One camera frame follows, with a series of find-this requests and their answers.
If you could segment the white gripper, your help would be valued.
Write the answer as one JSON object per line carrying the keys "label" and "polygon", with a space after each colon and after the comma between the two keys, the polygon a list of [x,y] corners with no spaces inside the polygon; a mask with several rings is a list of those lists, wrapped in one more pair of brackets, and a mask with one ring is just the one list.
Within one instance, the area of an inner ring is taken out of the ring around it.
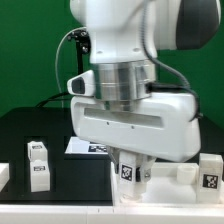
{"label": "white gripper", "polygon": [[131,112],[108,110],[102,102],[89,97],[75,96],[71,101],[75,134],[83,140],[111,146],[108,155],[116,174],[118,148],[140,153],[137,182],[150,180],[155,157],[185,162],[199,152],[200,131],[194,113],[194,98],[186,93],[154,93],[136,101]]}

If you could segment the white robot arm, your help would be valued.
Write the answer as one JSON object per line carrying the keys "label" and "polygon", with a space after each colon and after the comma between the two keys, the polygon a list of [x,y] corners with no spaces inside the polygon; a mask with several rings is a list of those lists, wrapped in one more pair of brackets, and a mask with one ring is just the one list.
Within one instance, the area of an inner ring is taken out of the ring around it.
{"label": "white robot arm", "polygon": [[70,8],[90,38],[90,70],[68,82],[75,134],[106,145],[125,182],[148,180],[158,158],[192,158],[199,99],[157,53],[204,46],[219,28],[220,0],[71,0]]}

